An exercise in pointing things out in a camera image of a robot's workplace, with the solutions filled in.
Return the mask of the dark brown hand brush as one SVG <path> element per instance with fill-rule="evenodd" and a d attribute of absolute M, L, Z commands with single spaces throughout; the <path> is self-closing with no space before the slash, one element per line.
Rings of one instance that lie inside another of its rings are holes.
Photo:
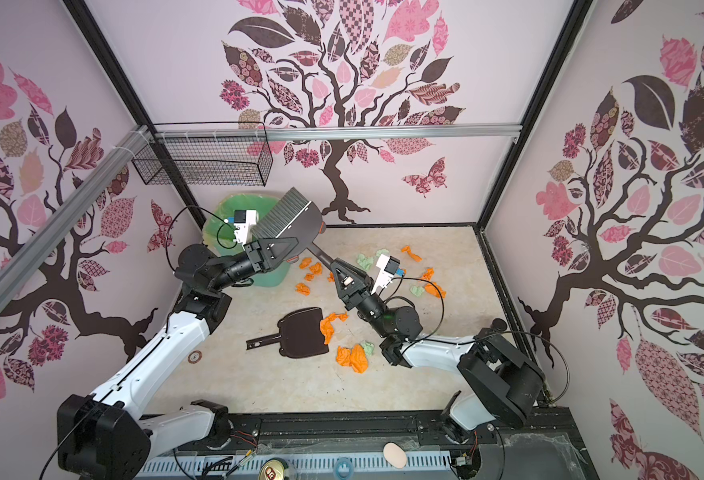
<path fill-rule="evenodd" d="M 334 260 L 315 244 L 320 235 L 323 219 L 317 205 L 306 198 L 295 187 L 289 189 L 278 203 L 252 228 L 254 240 L 264 238 L 288 238 L 298 240 L 294 257 L 305 250 L 314 255 L 325 267 L 330 268 Z"/>

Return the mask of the dark brown dustpan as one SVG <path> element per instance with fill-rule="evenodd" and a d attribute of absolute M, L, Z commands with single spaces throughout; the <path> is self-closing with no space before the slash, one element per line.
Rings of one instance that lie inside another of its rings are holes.
<path fill-rule="evenodd" d="M 246 349 L 279 345 L 279 354 L 289 359 L 304 359 L 327 354 L 320 323 L 324 319 L 319 307 L 293 311 L 277 322 L 278 332 L 246 341 Z"/>

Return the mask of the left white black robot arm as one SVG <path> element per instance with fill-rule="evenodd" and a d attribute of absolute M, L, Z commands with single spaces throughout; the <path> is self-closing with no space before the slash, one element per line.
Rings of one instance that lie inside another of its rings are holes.
<path fill-rule="evenodd" d="M 83 479 L 133 479 L 145 463 L 189 442 L 228 441 L 228 410 L 197 400 L 170 414 L 145 410 L 174 370 L 222 324 L 232 299 L 226 289 L 271 272 L 300 250 L 295 238 L 257 239 L 235 255 L 203 244 L 179 255 L 181 296 L 161 330 L 109 380 L 87 396 L 71 395 L 57 411 L 52 460 Z"/>

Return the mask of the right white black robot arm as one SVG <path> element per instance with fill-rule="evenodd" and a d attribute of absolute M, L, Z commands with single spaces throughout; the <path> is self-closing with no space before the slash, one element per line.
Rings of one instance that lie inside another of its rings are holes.
<path fill-rule="evenodd" d="M 477 427 L 494 421 L 515 429 L 528 424 L 545 375 L 504 337 L 504 320 L 496 319 L 474 336 L 424 335 L 416 309 L 409 304 L 388 307 L 376 280 L 364 270 L 340 259 L 329 268 L 345 309 L 354 310 L 379 335 L 381 353 L 390 365 L 462 377 L 466 389 L 455 393 L 442 412 L 446 436 L 462 443 Z"/>

